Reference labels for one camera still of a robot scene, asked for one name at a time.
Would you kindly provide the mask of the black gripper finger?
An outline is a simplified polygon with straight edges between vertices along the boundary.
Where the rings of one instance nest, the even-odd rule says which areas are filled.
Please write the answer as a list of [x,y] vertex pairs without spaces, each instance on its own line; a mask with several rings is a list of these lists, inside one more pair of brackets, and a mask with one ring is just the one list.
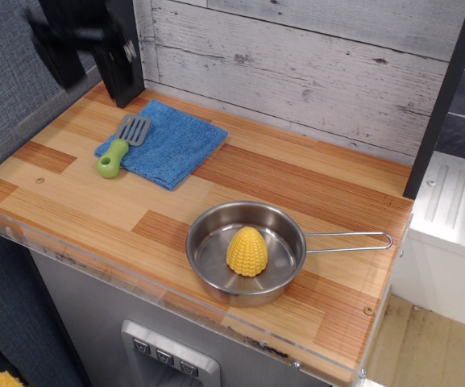
[[92,54],[110,97],[128,99],[127,95],[134,85],[135,47],[132,41],[99,44],[92,49]]
[[72,88],[83,78],[83,65],[74,48],[34,38],[40,59],[62,88]]

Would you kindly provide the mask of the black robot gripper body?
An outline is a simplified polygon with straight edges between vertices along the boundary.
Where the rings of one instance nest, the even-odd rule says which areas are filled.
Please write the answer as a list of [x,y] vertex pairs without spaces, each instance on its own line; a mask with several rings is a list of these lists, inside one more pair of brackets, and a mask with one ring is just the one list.
[[42,51],[115,50],[134,56],[135,47],[109,1],[40,1],[26,9],[34,44]]

